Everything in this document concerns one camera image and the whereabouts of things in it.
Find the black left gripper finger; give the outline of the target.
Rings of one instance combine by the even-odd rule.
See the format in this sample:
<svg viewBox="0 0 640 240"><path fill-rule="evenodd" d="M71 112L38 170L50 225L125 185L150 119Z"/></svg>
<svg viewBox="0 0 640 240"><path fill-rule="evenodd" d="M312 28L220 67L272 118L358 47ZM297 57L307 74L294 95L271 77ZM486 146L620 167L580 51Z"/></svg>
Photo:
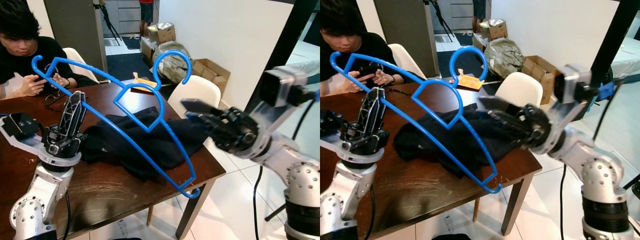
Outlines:
<svg viewBox="0 0 640 240"><path fill-rule="evenodd" d="M373 87L363 98L362 104L359 110L359 130L372 131L373 123L375 122L374 110L375 102L377 100L377 89Z"/></svg>
<svg viewBox="0 0 640 240"><path fill-rule="evenodd" d="M86 115L86 93L82 91L75 91L71 96L71 136L75 137L82 126L83 120Z"/></svg>
<svg viewBox="0 0 640 240"><path fill-rule="evenodd" d="M59 133L71 135L78 125L76 110L78 109L78 92L73 93L67 99L59 122Z"/></svg>
<svg viewBox="0 0 640 240"><path fill-rule="evenodd" d="M373 103L372 103L372 132L377 133L383 125L386 105L383 100L386 98L386 91L381 87L373 87Z"/></svg>

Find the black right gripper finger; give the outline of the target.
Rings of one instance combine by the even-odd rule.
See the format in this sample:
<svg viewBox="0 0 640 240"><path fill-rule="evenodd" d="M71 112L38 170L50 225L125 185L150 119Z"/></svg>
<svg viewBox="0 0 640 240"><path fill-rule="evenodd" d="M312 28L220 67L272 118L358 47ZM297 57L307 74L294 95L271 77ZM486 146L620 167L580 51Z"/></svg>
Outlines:
<svg viewBox="0 0 640 240"><path fill-rule="evenodd" d="M528 126L514 115L505 112L488 112L487 115L492 119L493 125L502 130L518 133L528 132Z"/></svg>
<svg viewBox="0 0 640 240"><path fill-rule="evenodd" d="M181 105L186 109L185 114L209 114L219 117L224 115L224 110L218 109L201 99L185 98L181 100Z"/></svg>
<svg viewBox="0 0 640 240"><path fill-rule="evenodd" d="M499 96L479 96L478 102L482 105L481 109L485 112L503 112L509 115L519 114L522 106L514 105Z"/></svg>
<svg viewBox="0 0 640 240"><path fill-rule="evenodd" d="M192 125L206 131L213 131L220 126L219 119L210 114L186 114L186 118Z"/></svg>

